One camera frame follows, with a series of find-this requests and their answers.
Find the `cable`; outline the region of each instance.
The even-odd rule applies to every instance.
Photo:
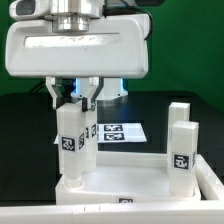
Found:
[[[45,86],[45,82],[44,81],[41,81],[39,82],[38,84],[36,84],[34,87],[32,87],[29,91],[29,93],[35,93],[37,91],[39,91],[41,88],[43,88],[42,86]]]

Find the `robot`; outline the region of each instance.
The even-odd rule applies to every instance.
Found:
[[[168,133],[172,136],[172,147],[177,148],[176,153],[170,151],[167,156],[98,152],[96,99],[101,91],[106,92],[112,80],[116,80],[114,95],[119,96],[120,78],[143,78],[147,74],[147,39],[152,34],[153,20],[149,13],[138,6],[159,6],[163,2],[17,0],[11,4],[10,15],[17,22],[11,26],[7,36],[6,68],[12,76],[46,78],[53,108],[57,110],[59,163],[63,176],[56,187],[57,206],[33,207],[29,210],[3,208],[0,210],[3,223],[11,223],[12,220],[17,220],[17,223],[30,223],[33,220],[35,223],[146,223],[149,219],[151,223],[197,223],[199,212],[210,217],[218,214],[216,223],[222,223],[223,203],[200,201],[198,184],[206,183],[210,187],[208,198],[212,192],[210,199],[218,200],[223,197],[220,193],[223,186],[214,189],[213,183],[206,178],[206,172],[209,170],[214,180],[217,179],[215,174],[202,157],[196,156],[198,126],[186,123],[188,116],[182,119],[182,115],[181,118],[172,115],[173,108],[175,112],[180,109],[179,114],[184,112],[186,115],[188,105],[170,106]],[[81,90],[85,94],[75,94],[78,96],[76,103],[61,103],[59,86],[63,78],[84,78],[89,83],[88,91]],[[194,143],[188,157],[178,151],[178,139],[186,134],[183,127],[187,127],[190,133],[187,134],[190,136],[188,143]],[[170,185],[171,195],[152,197],[133,194],[132,190],[138,189],[139,183],[133,177],[129,178],[127,167],[134,166],[136,170],[139,167],[146,170],[149,167],[165,168],[167,157],[174,160],[174,167],[168,162],[168,174],[175,185]],[[195,167],[195,160],[201,166]],[[119,172],[126,174],[127,182],[133,182],[134,188],[119,193],[100,192],[104,183],[98,179],[96,170],[99,165],[105,164],[109,166],[108,170],[113,170],[114,177]],[[187,170],[187,174],[179,178],[179,171],[175,173],[172,168]],[[179,186],[186,185],[185,180],[190,180],[190,191],[176,187],[176,183]],[[98,191],[89,190],[92,183],[95,183]],[[113,185],[109,182],[109,185],[116,188],[116,183]]]

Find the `white block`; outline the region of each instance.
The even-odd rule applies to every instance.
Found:
[[[168,170],[171,168],[171,149],[170,142],[172,138],[172,126],[178,121],[189,121],[190,104],[173,102],[169,106],[168,117],[168,136],[167,136],[167,155],[168,155]]]
[[[61,106],[57,110],[57,126],[61,173],[75,183],[86,163],[86,117],[81,105],[67,103]]]
[[[172,160],[169,168],[170,194],[178,197],[194,195],[195,156],[198,123],[177,121],[172,127],[170,143]]]

